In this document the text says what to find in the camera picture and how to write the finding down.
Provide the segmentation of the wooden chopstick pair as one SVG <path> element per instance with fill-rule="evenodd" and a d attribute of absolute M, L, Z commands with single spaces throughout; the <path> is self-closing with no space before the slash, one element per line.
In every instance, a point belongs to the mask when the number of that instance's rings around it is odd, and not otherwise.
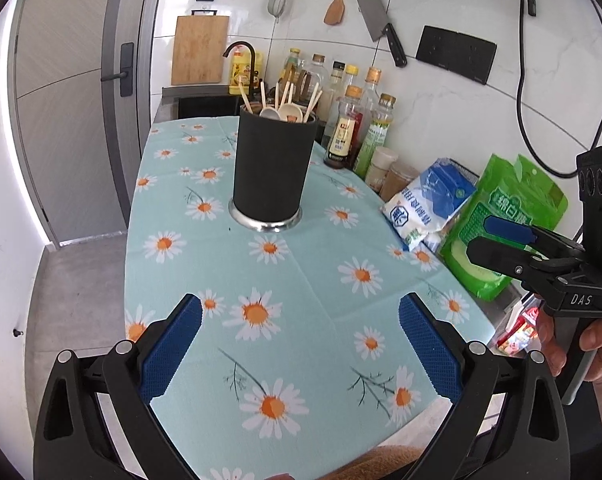
<path fill-rule="evenodd" d="M 314 85 L 313 92 L 312 92 L 311 98 L 310 98 L 310 102 L 309 102 L 309 104 L 307 104 L 307 108 L 305 109 L 305 113 L 303 116 L 303 122 L 307 122 L 309 120 L 310 114 L 312 113 L 312 110 L 315 107 L 319 90 L 321 90 L 321 85 L 317 82 Z"/>
<path fill-rule="evenodd" d="M 305 122 L 309 121 L 310 116 L 313 114 L 315 107 L 318 104 L 318 101 L 321 99 L 322 94 L 323 94 L 322 90 L 316 90 L 313 92 L 312 99 L 310 100 L 310 103 L 307 106 L 307 112 L 305 113 L 305 116 L 304 116 Z"/>

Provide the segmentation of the cream spoon orange handle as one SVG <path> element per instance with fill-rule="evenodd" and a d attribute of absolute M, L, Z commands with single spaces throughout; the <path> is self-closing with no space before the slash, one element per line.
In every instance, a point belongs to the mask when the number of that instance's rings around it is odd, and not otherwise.
<path fill-rule="evenodd" d="M 285 122 L 296 122 L 297 124 L 303 122 L 304 112 L 302 108 L 295 103 L 285 103 L 280 105 L 277 112 L 280 119 L 284 120 Z"/>

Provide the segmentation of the white ceramic soup spoon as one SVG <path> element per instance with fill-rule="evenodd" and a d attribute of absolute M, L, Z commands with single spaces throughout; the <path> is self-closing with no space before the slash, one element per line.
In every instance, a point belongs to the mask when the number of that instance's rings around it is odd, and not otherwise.
<path fill-rule="evenodd" d="M 261 110 L 260 112 L 260 116 L 262 118 L 267 118 L 267 119 L 272 119 L 272 120 L 280 120 L 281 116 L 278 113 L 278 110 L 275 110 L 274 107 L 264 107 L 263 110 Z"/>

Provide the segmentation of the black kitchen faucet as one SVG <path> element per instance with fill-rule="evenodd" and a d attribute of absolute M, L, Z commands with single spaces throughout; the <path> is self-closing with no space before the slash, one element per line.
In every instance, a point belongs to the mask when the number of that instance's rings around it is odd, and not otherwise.
<path fill-rule="evenodd" d="M 230 94 L 244 93 L 249 101 L 254 100 L 254 77 L 257 72 L 257 52 L 248 41 L 238 40 L 228 44 L 224 58 L 231 60 L 228 91 Z"/>

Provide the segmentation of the green sugar bag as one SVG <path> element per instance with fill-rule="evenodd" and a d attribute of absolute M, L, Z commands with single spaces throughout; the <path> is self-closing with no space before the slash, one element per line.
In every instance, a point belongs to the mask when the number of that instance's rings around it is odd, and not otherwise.
<path fill-rule="evenodd" d="M 455 278 L 477 298 L 494 300 L 510 284 L 510 278 L 470 262 L 468 244 L 477 237 L 526 246 L 529 226 L 554 229 L 568 208 L 559 186 L 527 157 L 514 162 L 490 157 L 476 191 L 462 208 L 458 221 L 440 249 Z"/>

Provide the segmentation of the blue white salt bag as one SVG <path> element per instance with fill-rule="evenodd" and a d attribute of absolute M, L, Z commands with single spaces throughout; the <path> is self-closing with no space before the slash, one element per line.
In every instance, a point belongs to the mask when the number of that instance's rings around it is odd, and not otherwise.
<path fill-rule="evenodd" d="M 409 252 L 439 233 L 476 191 L 479 177 L 450 158 L 438 158 L 381 207 Z"/>

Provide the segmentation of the daisy print blue tablecloth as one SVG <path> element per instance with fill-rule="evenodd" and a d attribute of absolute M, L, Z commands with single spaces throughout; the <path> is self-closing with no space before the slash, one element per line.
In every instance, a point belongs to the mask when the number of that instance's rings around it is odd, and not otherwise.
<path fill-rule="evenodd" d="M 238 122 L 149 132 L 127 234 L 125 318 L 138 337 L 182 296 L 202 324 L 152 410 L 205 479 L 315 479 L 352 462 L 435 401 L 399 323 L 415 292 L 468 340 L 493 326 L 426 247 L 407 252 L 378 196 L 321 150 L 302 217 L 259 233 L 228 211 Z"/>

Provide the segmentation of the clear spice jar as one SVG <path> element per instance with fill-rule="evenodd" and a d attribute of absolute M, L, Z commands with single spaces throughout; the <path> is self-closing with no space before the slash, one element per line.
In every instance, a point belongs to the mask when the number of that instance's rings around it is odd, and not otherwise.
<path fill-rule="evenodd" d="M 369 165 L 365 176 L 366 185 L 373 191 L 379 192 L 383 182 L 385 182 L 390 167 L 398 159 L 399 155 L 390 150 L 390 148 L 377 146 L 373 157 L 371 158 L 371 165 Z"/>

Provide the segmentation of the green label bottle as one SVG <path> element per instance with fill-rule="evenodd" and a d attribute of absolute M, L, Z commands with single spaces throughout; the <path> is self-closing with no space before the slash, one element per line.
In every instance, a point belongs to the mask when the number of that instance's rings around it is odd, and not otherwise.
<path fill-rule="evenodd" d="M 382 93 L 378 104 L 371 111 L 371 122 L 353 166 L 353 172 L 361 179 L 365 178 L 368 168 L 371 166 L 371 159 L 376 148 L 385 144 L 390 125 L 393 122 L 395 101 L 397 101 L 395 96 Z"/>

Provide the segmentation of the dark soy sauce bottle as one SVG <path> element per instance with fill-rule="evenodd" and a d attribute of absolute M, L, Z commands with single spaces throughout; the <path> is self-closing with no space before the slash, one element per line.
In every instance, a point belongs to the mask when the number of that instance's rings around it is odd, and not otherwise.
<path fill-rule="evenodd" d="M 349 84 L 338 104 L 338 116 L 331 134 L 324 162 L 333 169 L 347 166 L 356 133 L 361 125 L 362 113 L 359 100 L 363 90 L 355 84 Z"/>

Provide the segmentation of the black cylindrical utensil holder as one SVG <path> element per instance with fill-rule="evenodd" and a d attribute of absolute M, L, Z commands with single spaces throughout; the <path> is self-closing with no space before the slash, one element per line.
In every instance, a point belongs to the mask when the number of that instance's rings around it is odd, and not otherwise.
<path fill-rule="evenodd" d="M 318 132 L 318 121 L 283 122 L 240 110 L 229 214 L 255 232 L 293 228 Z"/>

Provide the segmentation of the clear bottle gold cap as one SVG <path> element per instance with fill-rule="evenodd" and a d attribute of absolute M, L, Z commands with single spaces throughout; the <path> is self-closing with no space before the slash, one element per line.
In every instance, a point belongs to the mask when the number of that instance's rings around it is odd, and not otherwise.
<path fill-rule="evenodd" d="M 310 63 L 304 66 L 300 84 L 299 101 L 309 105 L 315 86 L 322 89 L 328 77 L 325 55 L 314 53 Z"/>

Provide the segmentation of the black wall socket panel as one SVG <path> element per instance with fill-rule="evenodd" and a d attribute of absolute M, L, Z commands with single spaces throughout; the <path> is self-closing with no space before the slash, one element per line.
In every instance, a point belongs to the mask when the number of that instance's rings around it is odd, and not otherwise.
<path fill-rule="evenodd" d="M 498 46 L 491 41 L 426 25 L 416 58 L 478 84 L 487 84 Z"/>

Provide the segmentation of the cleaver knife on wall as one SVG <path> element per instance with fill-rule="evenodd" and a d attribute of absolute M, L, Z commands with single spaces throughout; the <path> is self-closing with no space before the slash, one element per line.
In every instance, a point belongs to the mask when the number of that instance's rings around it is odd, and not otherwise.
<path fill-rule="evenodd" d="M 386 37 L 394 65 L 404 68 L 407 65 L 407 56 L 381 0 L 356 1 L 371 40 L 379 41 L 381 37 Z"/>

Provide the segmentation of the wooden spatula on wall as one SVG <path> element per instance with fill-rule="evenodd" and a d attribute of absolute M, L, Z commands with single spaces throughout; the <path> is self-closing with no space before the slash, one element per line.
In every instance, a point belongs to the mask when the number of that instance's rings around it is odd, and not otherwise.
<path fill-rule="evenodd" d="M 344 0 L 333 0 L 324 15 L 324 23 L 328 26 L 339 25 L 343 20 L 344 11 Z"/>

